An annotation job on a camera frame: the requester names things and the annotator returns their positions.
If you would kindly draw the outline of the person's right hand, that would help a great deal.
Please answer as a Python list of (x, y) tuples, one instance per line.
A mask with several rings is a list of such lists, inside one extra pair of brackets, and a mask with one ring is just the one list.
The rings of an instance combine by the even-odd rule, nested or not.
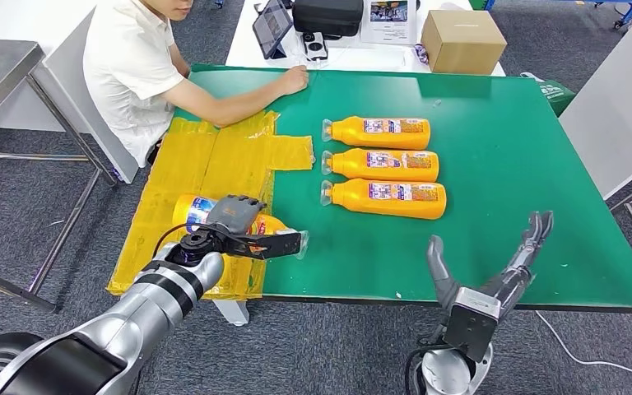
[(309, 72), (304, 65), (291, 67), (277, 80), (280, 95), (292, 95), (305, 89), (308, 84)]

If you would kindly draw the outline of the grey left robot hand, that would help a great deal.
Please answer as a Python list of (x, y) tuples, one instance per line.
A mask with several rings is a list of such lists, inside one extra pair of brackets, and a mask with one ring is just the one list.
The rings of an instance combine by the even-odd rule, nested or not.
[(233, 235), (246, 235), (258, 213), (267, 206), (254, 197), (229, 194), (209, 211), (206, 225), (223, 225)]

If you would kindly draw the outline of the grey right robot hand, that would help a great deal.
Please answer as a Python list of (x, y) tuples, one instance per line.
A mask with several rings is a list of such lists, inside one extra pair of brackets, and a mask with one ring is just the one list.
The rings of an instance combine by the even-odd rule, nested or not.
[(479, 288), (462, 286), (448, 269), (443, 257), (444, 242), (438, 235), (431, 235), (426, 261), (434, 282), (435, 294), (443, 309), (452, 311), (453, 304), (464, 293), (472, 307), (490, 314), (498, 321), (515, 307), (534, 275), (531, 272), (542, 245), (554, 225), (553, 211), (533, 211), (529, 227), (522, 233), (520, 244), (508, 265)]

